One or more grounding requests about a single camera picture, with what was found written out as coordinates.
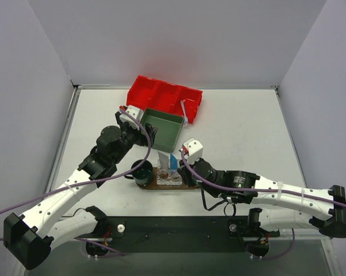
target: white wall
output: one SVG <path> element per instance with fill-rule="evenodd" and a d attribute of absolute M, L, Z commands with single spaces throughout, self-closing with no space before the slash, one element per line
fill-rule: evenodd
<path fill-rule="evenodd" d="M 0 210 L 44 192 L 72 89 L 28 1 L 0 0 Z M 0 276 L 14 264 L 0 242 Z"/>
<path fill-rule="evenodd" d="M 280 84 L 325 0 L 29 0 L 75 84 Z"/>
<path fill-rule="evenodd" d="M 346 0 L 328 0 L 280 85 L 309 187 L 346 188 Z M 346 275 L 346 239 L 334 239 Z"/>

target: wooden board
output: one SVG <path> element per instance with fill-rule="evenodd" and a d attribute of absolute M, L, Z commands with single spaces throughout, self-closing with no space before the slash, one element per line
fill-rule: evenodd
<path fill-rule="evenodd" d="M 198 186 L 187 187 L 186 184 L 184 183 L 182 183 L 182 185 L 180 186 L 158 185 L 156 183 L 156 171 L 157 171 L 157 168 L 154 167 L 153 168 L 154 180 L 148 186 L 140 186 L 137 184 L 136 185 L 143 190 L 194 190 L 199 188 Z"/>

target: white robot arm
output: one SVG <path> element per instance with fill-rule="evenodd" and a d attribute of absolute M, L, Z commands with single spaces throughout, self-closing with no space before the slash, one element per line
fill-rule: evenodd
<path fill-rule="evenodd" d="M 142 110 L 134 106 L 129 106 L 124 114 L 117 112 L 119 127 L 107 126 L 102 130 L 90 155 L 59 187 L 64 190 L 45 198 L 20 216 L 12 213 L 5 218 L 4 245 L 27 269 L 42 263 L 58 245 L 92 232 L 101 219 L 107 220 L 106 215 L 99 209 L 95 212 L 93 206 L 94 212 L 87 212 L 87 208 L 72 218 L 59 221 L 81 198 L 99 188 L 104 183 L 102 179 L 117 171 L 116 164 L 134 144 L 148 145 L 148 138 L 151 143 L 154 142 L 156 130 L 146 124 L 146 133 L 143 133 L 136 123 L 141 115 Z M 77 183 L 99 179 L 97 183 L 75 186 Z"/>
<path fill-rule="evenodd" d="M 231 204 L 269 204 L 284 208 L 251 209 L 249 219 L 259 228 L 268 232 L 312 228 L 330 237 L 346 237 L 346 209 L 331 203 L 345 203 L 343 187 L 306 189 L 251 172 L 215 170 L 202 158 L 202 144 L 193 138 L 183 143 L 180 151 L 182 160 L 178 172 L 188 186 L 198 185 L 213 197 Z"/>

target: red container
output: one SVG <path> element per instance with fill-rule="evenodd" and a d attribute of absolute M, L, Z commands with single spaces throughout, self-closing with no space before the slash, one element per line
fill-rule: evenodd
<path fill-rule="evenodd" d="M 128 91 L 127 105 L 133 105 L 143 110 L 151 108 L 183 117 L 180 101 L 184 99 L 186 116 L 189 123 L 192 124 L 196 118 L 201 98 L 202 91 L 200 90 L 138 76 Z"/>

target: green box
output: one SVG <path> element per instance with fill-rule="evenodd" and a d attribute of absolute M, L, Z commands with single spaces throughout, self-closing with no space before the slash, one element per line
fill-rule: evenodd
<path fill-rule="evenodd" d="M 174 152 L 183 126 L 183 117 L 146 108 L 141 123 L 146 122 L 157 128 L 152 148 L 158 151 Z"/>

